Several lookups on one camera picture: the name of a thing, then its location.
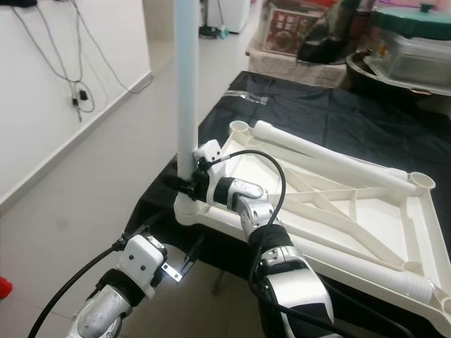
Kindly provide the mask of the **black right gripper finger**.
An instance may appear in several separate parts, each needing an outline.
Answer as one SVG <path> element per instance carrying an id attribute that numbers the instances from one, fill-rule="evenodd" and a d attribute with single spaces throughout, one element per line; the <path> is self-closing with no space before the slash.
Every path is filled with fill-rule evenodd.
<path id="1" fill-rule="evenodd" d="M 186 194 L 190 199 L 194 197 L 194 183 L 192 181 L 184 180 L 184 178 L 178 176 L 163 176 L 162 183 L 177 191 L 177 193 Z"/>

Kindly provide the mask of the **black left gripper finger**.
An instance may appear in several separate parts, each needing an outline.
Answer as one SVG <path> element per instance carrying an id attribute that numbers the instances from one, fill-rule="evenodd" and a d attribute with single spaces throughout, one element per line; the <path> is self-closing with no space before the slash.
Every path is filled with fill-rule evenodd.
<path id="1" fill-rule="evenodd" d="M 197 241 L 191 245 L 190 250 L 185 253 L 185 261 L 181 267 L 181 273 L 189 273 L 194 264 L 199 260 L 206 236 L 199 236 Z"/>

